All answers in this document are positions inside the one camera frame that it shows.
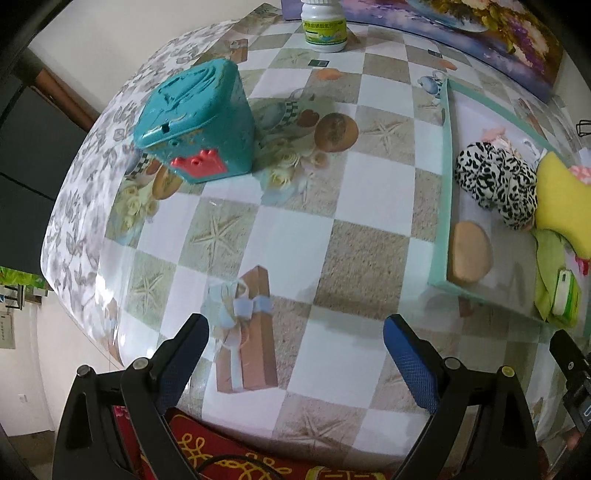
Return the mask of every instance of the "black cable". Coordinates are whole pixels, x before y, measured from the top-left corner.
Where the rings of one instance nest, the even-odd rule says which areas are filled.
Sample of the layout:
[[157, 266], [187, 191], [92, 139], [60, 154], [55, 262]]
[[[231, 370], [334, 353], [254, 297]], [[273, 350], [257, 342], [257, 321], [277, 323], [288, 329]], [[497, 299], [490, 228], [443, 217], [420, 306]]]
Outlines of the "black cable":
[[27, 189], [29, 192], [33, 192], [33, 193], [36, 193], [37, 195], [41, 195], [43, 198], [46, 198], [47, 200], [51, 200], [53, 203], [56, 202], [56, 200], [51, 198], [49, 195], [45, 195], [43, 192], [40, 192], [39, 190], [36, 190], [28, 185], [25, 185], [24, 183], [18, 181], [17, 179], [13, 179], [9, 175], [6, 175], [5, 173], [2, 173], [1, 171], [0, 171], [0, 177], [3, 177], [5, 179], [7, 179], [8, 181], [11, 181], [11, 182], [17, 184], [19, 187]]
[[195, 469], [195, 472], [197, 474], [203, 473], [203, 471], [208, 466], [211, 466], [214, 463], [220, 462], [222, 460], [241, 460], [241, 461], [244, 461], [244, 462], [248, 462], [248, 463], [251, 463], [253, 465], [256, 465], [257, 467], [262, 468], [265, 472], [271, 474], [271, 476], [273, 478], [275, 478], [275, 480], [285, 480], [285, 478], [283, 477], [283, 475], [281, 475], [272, 466], [269, 466], [266, 463], [263, 463], [260, 460], [257, 460], [255, 458], [250, 458], [250, 457], [247, 457], [245, 455], [233, 455], [231, 453], [228, 453], [228, 454], [225, 454], [225, 455], [214, 455], [211, 458], [208, 458], [207, 460], [205, 460], [201, 465], [199, 465]]

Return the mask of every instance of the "flower painting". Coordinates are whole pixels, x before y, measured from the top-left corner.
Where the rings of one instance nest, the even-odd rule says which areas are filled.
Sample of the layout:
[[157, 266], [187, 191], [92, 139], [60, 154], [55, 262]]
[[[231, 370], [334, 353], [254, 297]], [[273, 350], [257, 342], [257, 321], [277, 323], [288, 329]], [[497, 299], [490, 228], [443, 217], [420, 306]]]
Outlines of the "flower painting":
[[[550, 98], [563, 49], [517, 0], [342, 0], [347, 20], [431, 38], [482, 60], [542, 101]], [[282, 0], [296, 20], [300, 0]]]

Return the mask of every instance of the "teal plastic box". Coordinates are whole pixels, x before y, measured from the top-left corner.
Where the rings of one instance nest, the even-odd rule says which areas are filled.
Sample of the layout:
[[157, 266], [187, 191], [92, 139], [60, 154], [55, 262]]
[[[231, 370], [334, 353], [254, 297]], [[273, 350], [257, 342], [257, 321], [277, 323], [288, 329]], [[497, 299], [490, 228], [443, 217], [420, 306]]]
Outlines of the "teal plastic box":
[[137, 148], [189, 183], [250, 172], [255, 123], [238, 67], [211, 60], [170, 77], [150, 96]]

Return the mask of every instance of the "leopard print cloth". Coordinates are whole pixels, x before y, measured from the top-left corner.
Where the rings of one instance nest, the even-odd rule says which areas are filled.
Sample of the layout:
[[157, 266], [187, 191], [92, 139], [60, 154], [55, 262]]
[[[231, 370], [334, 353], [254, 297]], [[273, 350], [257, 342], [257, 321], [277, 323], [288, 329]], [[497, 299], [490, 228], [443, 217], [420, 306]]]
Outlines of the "leopard print cloth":
[[531, 224], [538, 206], [536, 176], [523, 160], [490, 143], [477, 142], [457, 156], [454, 178], [482, 208], [496, 207], [512, 229]]

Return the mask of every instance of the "white medicine bottle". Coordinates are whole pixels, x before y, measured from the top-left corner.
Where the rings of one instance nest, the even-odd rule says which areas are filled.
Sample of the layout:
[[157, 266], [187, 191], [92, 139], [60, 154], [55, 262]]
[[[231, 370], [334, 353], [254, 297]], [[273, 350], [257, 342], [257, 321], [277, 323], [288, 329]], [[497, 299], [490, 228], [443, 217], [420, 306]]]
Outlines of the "white medicine bottle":
[[313, 50], [334, 53], [347, 44], [347, 22], [339, 0], [301, 0], [306, 41]]

